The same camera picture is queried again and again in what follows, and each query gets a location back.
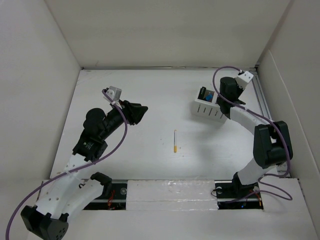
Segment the blue cap black highlighter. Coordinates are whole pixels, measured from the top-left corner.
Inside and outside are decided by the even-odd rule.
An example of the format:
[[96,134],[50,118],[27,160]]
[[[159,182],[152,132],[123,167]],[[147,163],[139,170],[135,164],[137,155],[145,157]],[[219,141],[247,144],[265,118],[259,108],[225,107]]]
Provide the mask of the blue cap black highlighter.
[[213,98],[214,98],[214,94],[209,93],[208,95],[206,95],[205,100],[211,103],[213,101]]

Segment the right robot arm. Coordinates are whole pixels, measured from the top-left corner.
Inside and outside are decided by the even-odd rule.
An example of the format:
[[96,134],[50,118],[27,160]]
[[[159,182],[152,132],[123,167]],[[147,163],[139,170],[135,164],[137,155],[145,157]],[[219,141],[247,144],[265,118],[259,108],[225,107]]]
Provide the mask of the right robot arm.
[[270,177],[271,169],[283,163],[289,164],[293,149],[288,125],[284,121],[272,121],[248,108],[240,96],[251,81],[248,73],[237,77],[222,77],[217,104],[224,116],[237,122],[253,135],[253,158],[233,175],[229,183],[217,183],[214,192],[219,199],[230,202],[258,194],[263,177]]

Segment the yellow cap black highlighter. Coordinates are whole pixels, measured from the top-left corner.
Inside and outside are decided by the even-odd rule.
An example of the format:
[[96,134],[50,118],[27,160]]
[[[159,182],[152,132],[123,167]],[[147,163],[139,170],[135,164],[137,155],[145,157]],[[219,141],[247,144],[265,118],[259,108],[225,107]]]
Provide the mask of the yellow cap black highlighter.
[[206,90],[207,88],[204,86],[200,88],[198,97],[197,97],[198,100],[203,100],[205,98]]

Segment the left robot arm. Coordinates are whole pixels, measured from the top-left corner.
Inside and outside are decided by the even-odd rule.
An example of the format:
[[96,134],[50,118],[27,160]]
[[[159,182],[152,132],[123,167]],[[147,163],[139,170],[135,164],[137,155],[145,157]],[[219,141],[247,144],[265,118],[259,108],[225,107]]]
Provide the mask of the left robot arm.
[[104,199],[111,194],[109,176],[95,172],[86,183],[83,183],[83,177],[105,152],[106,139],[121,125],[137,125],[147,110],[147,106],[124,100],[114,104],[108,113],[100,108],[87,112],[83,131],[64,167],[63,176],[53,181],[34,206],[27,205],[21,211],[28,231],[42,240],[61,240],[69,223],[92,200]]

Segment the yellow cap white pen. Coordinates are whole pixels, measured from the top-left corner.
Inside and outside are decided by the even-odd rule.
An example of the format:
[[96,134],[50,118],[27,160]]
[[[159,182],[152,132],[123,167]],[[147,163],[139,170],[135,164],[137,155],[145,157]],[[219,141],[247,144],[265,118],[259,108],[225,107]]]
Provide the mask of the yellow cap white pen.
[[173,152],[177,153],[178,145],[177,145],[177,135],[178,131],[175,129],[173,132]]

